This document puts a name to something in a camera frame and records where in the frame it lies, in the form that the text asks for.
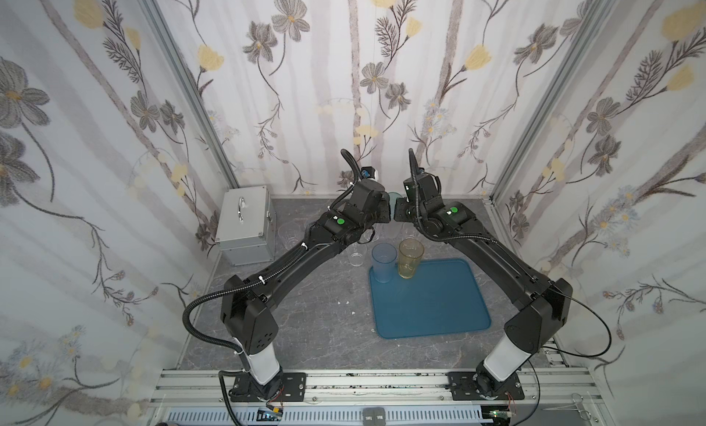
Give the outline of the teal dotted plastic cup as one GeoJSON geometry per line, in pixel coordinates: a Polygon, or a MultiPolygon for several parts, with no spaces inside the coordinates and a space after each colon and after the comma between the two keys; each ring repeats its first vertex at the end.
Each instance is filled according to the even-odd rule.
{"type": "Polygon", "coordinates": [[[402,198],[402,195],[399,194],[398,192],[389,192],[389,215],[390,215],[390,221],[393,222],[395,221],[395,207],[397,201],[402,198]]]}

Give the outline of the yellow plastic cup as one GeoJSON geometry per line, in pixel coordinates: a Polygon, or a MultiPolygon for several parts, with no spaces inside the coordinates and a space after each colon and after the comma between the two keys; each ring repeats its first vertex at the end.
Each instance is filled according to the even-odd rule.
{"type": "Polygon", "coordinates": [[[404,279],[411,279],[425,253],[423,244],[414,238],[406,238],[398,246],[397,270],[404,279]]]}

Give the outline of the blue plastic cup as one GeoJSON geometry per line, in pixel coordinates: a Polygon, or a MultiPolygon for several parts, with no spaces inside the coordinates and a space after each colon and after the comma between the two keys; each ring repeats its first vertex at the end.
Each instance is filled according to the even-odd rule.
{"type": "Polygon", "coordinates": [[[396,248],[389,243],[379,243],[373,247],[371,259],[373,280],[380,284],[389,283],[396,273],[396,248]]]}

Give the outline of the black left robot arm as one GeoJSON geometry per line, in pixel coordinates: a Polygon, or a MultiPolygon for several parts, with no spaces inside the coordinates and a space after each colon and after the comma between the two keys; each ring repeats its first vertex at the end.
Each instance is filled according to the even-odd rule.
{"type": "Polygon", "coordinates": [[[279,260],[245,280],[234,277],[226,283],[224,289],[231,294],[222,299],[221,321],[258,385],[266,387],[282,374],[273,347],[279,331],[274,309],[319,266],[357,243],[375,225],[389,222],[389,194],[384,186],[371,179],[358,181],[346,203],[330,205],[279,260]]]}

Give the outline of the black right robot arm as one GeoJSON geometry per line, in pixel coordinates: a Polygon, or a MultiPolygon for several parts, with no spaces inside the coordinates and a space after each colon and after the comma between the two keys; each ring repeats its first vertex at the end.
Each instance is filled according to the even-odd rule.
{"type": "Polygon", "coordinates": [[[476,367],[476,390],[489,396],[566,324],[573,289],[566,280],[554,281],[520,259],[468,207],[445,203],[438,176],[416,166],[410,172],[404,181],[406,201],[396,203],[395,220],[411,222],[425,238],[463,253],[517,310],[505,323],[501,340],[476,367]]]}

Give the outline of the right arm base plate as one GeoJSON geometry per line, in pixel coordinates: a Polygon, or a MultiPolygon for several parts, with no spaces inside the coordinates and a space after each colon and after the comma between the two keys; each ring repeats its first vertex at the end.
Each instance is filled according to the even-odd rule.
{"type": "Polygon", "coordinates": [[[507,380],[495,380],[491,374],[475,371],[449,372],[448,390],[454,401],[522,401],[525,394],[518,374],[507,380]]]}

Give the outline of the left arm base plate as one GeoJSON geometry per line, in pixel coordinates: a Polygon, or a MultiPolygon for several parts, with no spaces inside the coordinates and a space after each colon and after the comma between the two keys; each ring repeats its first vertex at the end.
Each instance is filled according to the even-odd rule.
{"type": "Polygon", "coordinates": [[[235,373],[226,394],[231,402],[303,402],[306,373],[280,372],[267,384],[259,384],[246,372],[235,373]]]}

